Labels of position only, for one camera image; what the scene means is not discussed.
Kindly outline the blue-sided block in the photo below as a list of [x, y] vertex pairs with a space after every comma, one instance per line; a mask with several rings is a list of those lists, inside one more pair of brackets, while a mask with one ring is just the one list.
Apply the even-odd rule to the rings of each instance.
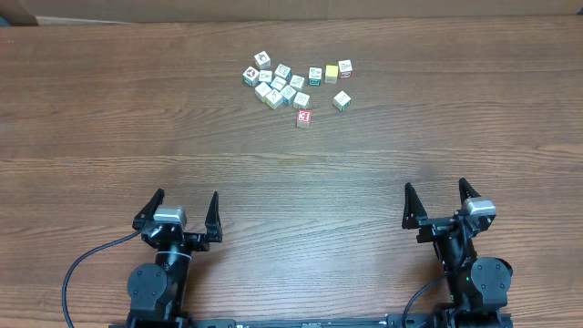
[[286, 106], [290, 106], [292, 104], [296, 94], [297, 94], [297, 91], [293, 87], [286, 85], [281, 90], [281, 97], [282, 97], [283, 103]]

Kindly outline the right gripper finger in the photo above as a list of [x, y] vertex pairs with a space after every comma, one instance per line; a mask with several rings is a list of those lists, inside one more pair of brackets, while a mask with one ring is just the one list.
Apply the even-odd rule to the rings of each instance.
[[465, 201], [468, 199], [480, 197], [480, 194], [471, 186], [471, 184], [466, 180], [466, 178], [461, 178], [458, 181], [458, 187], [459, 187], [460, 201], [462, 204], [464, 204]]
[[418, 229], [422, 220], [427, 220], [428, 215], [420, 201], [414, 186], [407, 182], [404, 185], [404, 214], [402, 228], [407, 230]]

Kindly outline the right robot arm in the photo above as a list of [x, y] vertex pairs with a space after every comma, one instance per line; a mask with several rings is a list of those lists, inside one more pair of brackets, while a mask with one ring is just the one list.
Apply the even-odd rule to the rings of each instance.
[[[432, 243], [443, 275], [426, 284], [404, 307], [403, 327], [492, 328], [511, 327], [507, 292], [511, 286], [512, 266], [496, 257], [477, 255], [472, 239], [487, 231], [496, 217], [496, 206], [481, 196], [470, 183], [458, 181], [461, 208], [450, 217], [432, 219], [428, 216], [414, 186], [404, 186], [402, 228], [417, 230], [419, 243]], [[427, 290], [445, 282], [450, 301], [439, 303], [431, 314], [420, 319], [410, 316], [414, 302]]]

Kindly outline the red number three block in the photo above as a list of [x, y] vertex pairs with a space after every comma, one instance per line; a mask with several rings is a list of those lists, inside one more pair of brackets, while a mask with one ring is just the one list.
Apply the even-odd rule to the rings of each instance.
[[310, 110], [300, 109], [297, 113], [296, 126], [298, 128], [308, 128], [312, 121], [312, 112]]

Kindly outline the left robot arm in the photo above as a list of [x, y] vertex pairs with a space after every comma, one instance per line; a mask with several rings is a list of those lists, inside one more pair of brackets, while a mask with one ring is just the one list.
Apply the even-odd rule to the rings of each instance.
[[165, 205], [164, 196], [164, 190], [157, 190], [132, 223], [156, 257], [128, 277], [127, 327], [192, 327], [188, 313], [182, 310], [192, 254], [222, 242], [218, 193], [211, 198], [202, 233], [185, 231], [185, 210]]

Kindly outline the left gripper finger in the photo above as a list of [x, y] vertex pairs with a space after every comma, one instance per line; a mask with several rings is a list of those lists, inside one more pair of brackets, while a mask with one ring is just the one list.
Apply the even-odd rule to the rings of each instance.
[[206, 220], [206, 235], [209, 242], [222, 242], [222, 226], [219, 214], [219, 193], [215, 191], [210, 201]]
[[165, 197], [164, 189], [157, 189], [150, 201], [136, 214], [132, 222], [132, 228], [141, 231], [151, 220], [159, 205], [163, 203]]

